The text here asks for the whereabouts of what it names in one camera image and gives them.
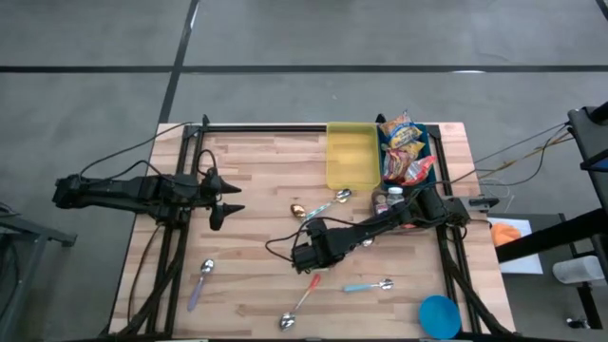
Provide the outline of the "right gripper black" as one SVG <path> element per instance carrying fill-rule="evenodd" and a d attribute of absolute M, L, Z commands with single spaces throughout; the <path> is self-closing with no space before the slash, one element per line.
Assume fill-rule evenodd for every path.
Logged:
<path fill-rule="evenodd" d="M 292 249 L 292 266 L 298 274 L 331 268 L 345 258 L 339 228 L 328 228 L 323 220 L 312 220 L 305 228 L 311 241 Z"/>

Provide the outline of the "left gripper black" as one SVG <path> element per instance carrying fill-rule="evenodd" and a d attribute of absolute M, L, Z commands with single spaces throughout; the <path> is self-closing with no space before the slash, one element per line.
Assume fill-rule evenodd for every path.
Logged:
<path fill-rule="evenodd" d="M 241 189 L 229 184 L 219 175 L 217 168 L 208 168 L 199 185 L 200 195 L 208 202 L 211 209 L 210 228 L 218 231 L 224 221 L 224 215 L 231 215 L 243 210 L 244 205 L 219 203 L 222 194 L 240 193 Z"/>

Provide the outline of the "spoon blue white checked handle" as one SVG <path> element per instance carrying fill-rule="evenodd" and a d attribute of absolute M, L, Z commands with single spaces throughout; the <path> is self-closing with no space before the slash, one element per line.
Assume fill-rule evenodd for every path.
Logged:
<path fill-rule="evenodd" d="M 302 221 L 306 221 L 308 219 L 313 218 L 314 216 L 320 214 L 321 212 L 325 211 L 326 209 L 328 209 L 330 206 L 332 206 L 333 204 L 336 203 L 345 203 L 346 201 L 349 200 L 349 198 L 352 195 L 352 191 L 350 189 L 342 189 L 340 191 L 338 191 L 334 198 L 331 199 L 329 202 L 319 206 L 318 208 L 312 210 L 309 213 L 306 213 L 304 215 L 304 217 L 301 219 Z"/>

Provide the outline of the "spoon purple handle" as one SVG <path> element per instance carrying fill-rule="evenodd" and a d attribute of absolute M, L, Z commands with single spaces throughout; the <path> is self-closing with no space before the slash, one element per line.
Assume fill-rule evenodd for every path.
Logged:
<path fill-rule="evenodd" d="M 198 280 L 193 292 L 191 293 L 188 304 L 187 304 L 187 311 L 189 313 L 193 312 L 194 309 L 196 308 L 198 300 L 200 298 L 200 293 L 203 288 L 205 277 L 208 276 L 213 271 L 214 267 L 215 267 L 215 261 L 213 259 L 205 259 L 204 262 L 201 264 L 199 280 Z"/>

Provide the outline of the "spoon orange handle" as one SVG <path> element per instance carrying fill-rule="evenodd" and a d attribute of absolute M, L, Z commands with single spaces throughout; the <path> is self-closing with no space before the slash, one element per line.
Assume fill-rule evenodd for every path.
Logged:
<path fill-rule="evenodd" d="M 317 287 L 318 283 L 320 282 L 320 279 L 321 279 L 321 275 L 315 274 L 313 276 L 313 279 L 312 279 L 311 283 L 309 284 L 307 290 L 303 294 L 303 296 L 301 296 L 301 298 L 298 300 L 298 302 L 294 305 L 294 307 L 289 312 L 284 313 L 280 317 L 280 319 L 278 321 L 278 327 L 282 332 L 289 330 L 295 324 L 296 312 L 301 308 L 301 306 L 306 301 L 306 299 L 310 296 L 310 294 Z"/>

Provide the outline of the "spoon light blue handle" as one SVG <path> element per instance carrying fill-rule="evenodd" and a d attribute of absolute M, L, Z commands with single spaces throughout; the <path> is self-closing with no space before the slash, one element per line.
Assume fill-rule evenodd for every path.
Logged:
<path fill-rule="evenodd" d="M 360 284 L 351 284 L 343 287 L 343 291 L 346 293 L 351 292 L 360 292 L 360 291 L 368 291 L 371 289 L 382 289 L 382 290 L 390 290 L 393 287 L 394 283 L 391 279 L 385 278 L 375 283 L 360 283 Z"/>

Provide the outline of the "orange red snack bag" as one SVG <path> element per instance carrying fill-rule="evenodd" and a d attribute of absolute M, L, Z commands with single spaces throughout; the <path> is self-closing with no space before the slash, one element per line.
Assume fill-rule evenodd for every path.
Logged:
<path fill-rule="evenodd" d="M 411 157 L 408 152 L 400 149 L 387 149 L 383 163 L 383 180 L 401 180 L 405 176 L 410 162 Z"/>

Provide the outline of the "orange silver snack bag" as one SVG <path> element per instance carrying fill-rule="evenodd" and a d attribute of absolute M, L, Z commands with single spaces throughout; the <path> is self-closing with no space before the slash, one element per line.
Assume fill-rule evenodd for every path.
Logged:
<path fill-rule="evenodd" d="M 403 184 L 405 186 L 413 186 L 424 181 L 430 172 L 430 168 L 435 163 L 434 156 L 427 156 L 420 160 L 413 161 L 404 176 Z"/>

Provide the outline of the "blue yellow snack bag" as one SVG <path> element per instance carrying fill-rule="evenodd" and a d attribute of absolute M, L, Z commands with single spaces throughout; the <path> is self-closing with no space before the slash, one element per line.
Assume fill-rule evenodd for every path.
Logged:
<path fill-rule="evenodd" d="M 407 111 L 393 120 L 380 123 L 379 128 L 389 148 L 400 148 L 416 141 L 422 135 L 422 131 L 415 125 Z"/>

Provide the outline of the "yellow plastic bin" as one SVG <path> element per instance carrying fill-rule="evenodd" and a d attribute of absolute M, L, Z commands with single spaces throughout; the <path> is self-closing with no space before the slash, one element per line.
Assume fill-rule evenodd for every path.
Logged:
<path fill-rule="evenodd" d="M 381 182 L 375 123 L 329 122 L 326 183 L 332 190 L 370 191 Z"/>

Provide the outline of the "teal blue plastic bin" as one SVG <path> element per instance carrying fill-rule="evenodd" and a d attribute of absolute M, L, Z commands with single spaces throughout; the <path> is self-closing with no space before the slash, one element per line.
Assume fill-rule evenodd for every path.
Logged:
<path fill-rule="evenodd" d="M 430 149 L 430 137 L 428 135 L 428 128 L 421 123 L 416 123 L 415 124 L 421 131 L 422 131 L 422 135 L 416 140 L 416 141 L 420 141 L 426 144 L 426 146 L 423 148 L 423 150 L 421 151 L 421 153 L 419 154 L 419 157 L 417 160 L 420 160 L 424 157 L 427 156 L 433 156 L 431 153 L 431 149 Z M 386 150 L 389 149 L 389 147 L 386 144 L 386 138 L 384 136 L 384 134 L 382 133 L 382 131 L 379 128 L 379 125 L 377 127 L 377 133 L 378 133 L 378 141 L 379 141 L 379 153 L 380 153 L 380 175 L 381 175 L 381 185 L 383 188 L 387 189 L 390 186 L 405 186 L 403 184 L 404 182 L 404 178 L 402 178 L 399 181 L 395 181 L 395 180 L 383 180 L 383 163 L 384 163 L 384 158 L 385 158 L 385 153 Z M 422 182 L 413 185 L 413 186 L 405 186 L 405 187 L 419 187 L 422 186 L 423 184 L 426 183 L 430 183 L 433 181 L 436 181 L 436 177 L 433 176 L 433 172 L 434 172 L 434 164 L 433 166 L 430 168 L 430 172 L 427 176 L 427 178 L 425 180 L 423 180 Z"/>

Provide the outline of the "orange soft object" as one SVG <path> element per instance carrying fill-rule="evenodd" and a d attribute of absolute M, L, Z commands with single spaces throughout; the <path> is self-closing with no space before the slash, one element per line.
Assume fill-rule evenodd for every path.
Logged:
<path fill-rule="evenodd" d="M 493 223 L 490 232 L 495 247 L 513 242 L 522 236 L 516 227 L 502 222 Z"/>

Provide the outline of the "white paper sheet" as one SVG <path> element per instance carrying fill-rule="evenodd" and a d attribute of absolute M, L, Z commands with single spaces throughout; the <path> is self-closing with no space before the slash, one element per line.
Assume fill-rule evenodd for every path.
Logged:
<path fill-rule="evenodd" d="M 516 218 L 489 218 L 491 223 L 506 223 L 516 227 L 526 237 L 532 233 L 530 222 L 527 219 Z M 538 254 L 525 256 L 518 259 L 500 262 L 501 272 L 503 274 L 520 274 L 520 275 L 542 275 L 542 264 Z"/>

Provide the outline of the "white plastic roll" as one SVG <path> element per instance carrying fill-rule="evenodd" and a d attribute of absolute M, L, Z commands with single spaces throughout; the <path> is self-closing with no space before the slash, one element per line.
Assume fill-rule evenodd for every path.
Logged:
<path fill-rule="evenodd" d="M 596 256 L 582 256 L 557 262 L 552 267 L 552 273 L 563 284 L 593 282 L 605 278 Z"/>

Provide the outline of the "black metal stand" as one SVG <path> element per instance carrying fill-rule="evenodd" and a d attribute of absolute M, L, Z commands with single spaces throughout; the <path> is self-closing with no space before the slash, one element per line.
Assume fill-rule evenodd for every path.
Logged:
<path fill-rule="evenodd" d="M 589 238 L 608 283 L 608 102 L 568 112 L 569 131 L 582 156 L 580 169 L 594 185 L 601 207 L 497 248 L 499 261 L 511 261 Z"/>

